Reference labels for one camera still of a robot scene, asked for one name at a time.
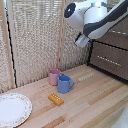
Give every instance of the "wooden surface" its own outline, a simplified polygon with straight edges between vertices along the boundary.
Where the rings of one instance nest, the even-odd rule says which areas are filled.
[[[64,73],[76,82],[66,94],[49,85],[48,78],[6,92],[32,102],[30,117],[18,128],[110,128],[118,119],[128,102],[126,84],[86,65]],[[61,106],[48,99],[52,93],[64,100]]]

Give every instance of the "white plate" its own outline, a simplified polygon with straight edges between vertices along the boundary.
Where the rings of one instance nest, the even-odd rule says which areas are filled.
[[[0,96],[0,127],[20,125],[29,117],[31,111],[31,101],[22,94],[9,93]]]

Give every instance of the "cabinet drawer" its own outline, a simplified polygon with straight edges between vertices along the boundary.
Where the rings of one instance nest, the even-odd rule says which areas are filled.
[[[97,39],[97,41],[128,50],[127,35],[108,32],[103,37]]]
[[[90,63],[128,80],[128,52],[94,42]]]

